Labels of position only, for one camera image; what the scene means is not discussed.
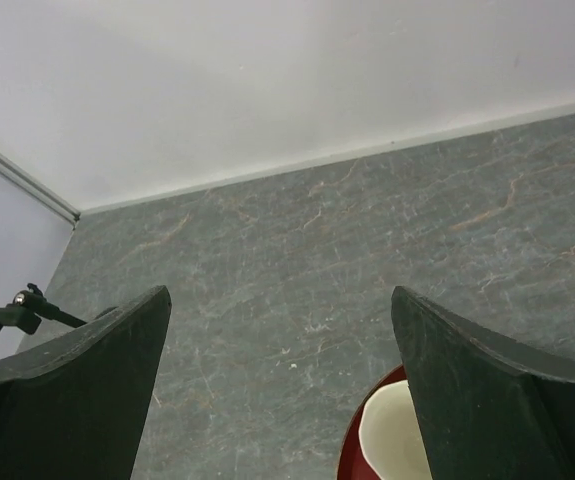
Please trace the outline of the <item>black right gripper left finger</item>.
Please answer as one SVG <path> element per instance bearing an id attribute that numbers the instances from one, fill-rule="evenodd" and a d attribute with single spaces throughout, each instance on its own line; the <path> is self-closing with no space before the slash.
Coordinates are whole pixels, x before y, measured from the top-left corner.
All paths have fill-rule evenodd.
<path id="1" fill-rule="evenodd" d="M 0 479 L 128 479 L 171 316 L 156 286 L 0 360 Z"/>

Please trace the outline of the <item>black phone stand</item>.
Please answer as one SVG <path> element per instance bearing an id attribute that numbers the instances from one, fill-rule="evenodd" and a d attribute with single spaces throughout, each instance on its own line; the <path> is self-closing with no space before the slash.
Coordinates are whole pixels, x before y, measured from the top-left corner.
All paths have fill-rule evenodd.
<path id="1" fill-rule="evenodd" d="M 88 324 L 88 321 L 50 302 L 33 283 L 28 283 L 24 290 L 14 295 L 10 303 L 0 307 L 0 332 L 4 328 L 16 328 L 27 335 L 34 335 L 44 321 L 61 325 L 66 332 Z"/>

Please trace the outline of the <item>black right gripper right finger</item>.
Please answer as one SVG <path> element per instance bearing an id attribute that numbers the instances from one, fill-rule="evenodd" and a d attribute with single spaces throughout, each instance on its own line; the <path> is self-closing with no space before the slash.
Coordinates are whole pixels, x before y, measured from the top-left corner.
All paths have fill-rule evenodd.
<path id="1" fill-rule="evenodd" d="M 575 479 L 575 360 L 403 286 L 391 318 L 433 478 Z"/>

